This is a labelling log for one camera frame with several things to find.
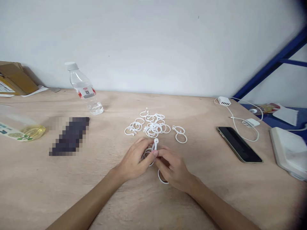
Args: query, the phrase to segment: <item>smartphone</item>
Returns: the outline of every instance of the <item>smartphone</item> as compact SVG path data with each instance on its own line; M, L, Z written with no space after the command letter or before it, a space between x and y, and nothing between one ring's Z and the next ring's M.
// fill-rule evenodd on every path
M49 150L49 156L72 156L82 143L83 134L89 126L89 117L69 118L66 130L59 136Z
M243 163L262 163L263 160L231 127L217 127L226 143Z

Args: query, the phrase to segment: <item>charger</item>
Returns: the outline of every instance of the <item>charger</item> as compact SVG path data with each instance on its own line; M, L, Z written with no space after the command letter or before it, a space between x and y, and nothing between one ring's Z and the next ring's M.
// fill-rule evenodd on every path
M256 121L256 120L253 119L253 118L249 118L249 119L236 118L236 117L234 117L234 115L232 114L231 110L228 108L228 106L231 105L231 102L230 102L230 100L229 100L228 98L238 99L238 98L235 98L235 97L223 97L223 96L219 96L218 98L214 99L213 102L214 102L215 104L218 104L218 103L216 103L216 100L218 100L218 102L219 102L220 105L225 106L225 107L229 110L229 112L231 113L231 117L230 117L230 118L232 118L232 120L233 120L233 125L234 125L234 127L235 127L235 129L236 129L236 131L237 131L238 134L239 134L239 131L238 131L238 129L237 129L237 126L236 126L236 123L235 123L234 119L242 120L242 123L243 123L244 125L246 125L246 126L249 127L249 128L253 128L253 129L257 132L257 138L256 138L254 141L249 140L249 139L247 139L247 138L244 138L244 137L242 137L242 136L239 134L240 137L242 137L243 139L245 139L245 140L247 140L247 141L251 141L251 142L256 142L256 141L258 141L259 135L260 135L260 134L259 134L258 130L255 128L255 126L260 125L259 121L261 121L261 120L263 119L263 112L262 112L262 110L261 110L258 106L254 105L254 104L252 104L252 103L249 103L248 101L245 101L245 102L247 102L247 103L249 103L249 104L255 106L256 108L258 108L258 109L261 111L261 119L260 119L259 121Z
M229 106L231 105L231 102L228 98L226 97L222 97L222 96L219 96L217 98L218 102L221 104L221 105L225 105L225 106Z

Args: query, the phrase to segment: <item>bottle label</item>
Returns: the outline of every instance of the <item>bottle label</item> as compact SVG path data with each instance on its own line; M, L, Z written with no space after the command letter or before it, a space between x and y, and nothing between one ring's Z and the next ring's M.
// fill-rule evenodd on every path
M0 135L7 136L21 142L27 142L33 139L30 136L20 132L18 129L10 127L1 122L0 122Z
M84 88L75 88L81 99L87 99L96 95L96 91L92 86Z

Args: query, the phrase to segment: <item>pile of white rings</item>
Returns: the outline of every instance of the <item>pile of white rings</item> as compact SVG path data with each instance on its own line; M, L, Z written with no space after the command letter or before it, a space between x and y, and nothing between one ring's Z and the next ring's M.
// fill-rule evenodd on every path
M149 115L149 111L145 110L143 112L140 113L140 118L136 118L134 120L134 122L132 122L126 129L125 129L125 134L126 135L132 135L134 136L135 134L137 134L137 132L141 131L143 129L143 124L145 124L145 120L148 121L147 126L144 127L143 132L151 138L157 138L159 134L161 133L169 133L171 131L171 128L169 125L165 124L165 116L162 114L157 114L155 113L154 115ZM126 133L126 130L131 131L132 133L128 134ZM173 130L175 130L175 132L177 133L175 136L175 139L179 142L179 143L186 143L188 141L188 138L186 137L185 130L184 128L180 127L180 126L173 126L172 127ZM181 134L185 137L185 141L181 142L177 139L177 135Z
M151 148L147 148L145 150L145 152L143 153L142 155L142 160L144 160L146 158L146 154L148 156L149 153L151 153L152 151L154 150L157 150L157 147L158 147L158 143L159 143L159 139L158 138L155 138L154 139L154 143L153 143L153 146ZM158 169L158 178L159 180L163 183L163 184L168 184L168 182L166 181L162 181L161 178L160 178L160 169Z

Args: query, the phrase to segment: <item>hand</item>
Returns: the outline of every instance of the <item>hand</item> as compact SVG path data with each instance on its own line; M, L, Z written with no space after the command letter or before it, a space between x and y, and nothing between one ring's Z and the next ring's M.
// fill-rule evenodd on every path
M146 172L149 165L155 160L158 151L152 151L144 160L142 155L145 149L152 145L153 139L139 138L127 151L122 161L114 168L123 178L124 182L135 179Z
M161 146L159 157L169 162L167 167L159 158L156 158L155 164L160 169L163 177L175 188L189 193L191 186L199 179L191 174L183 161L182 157L176 156L167 146Z

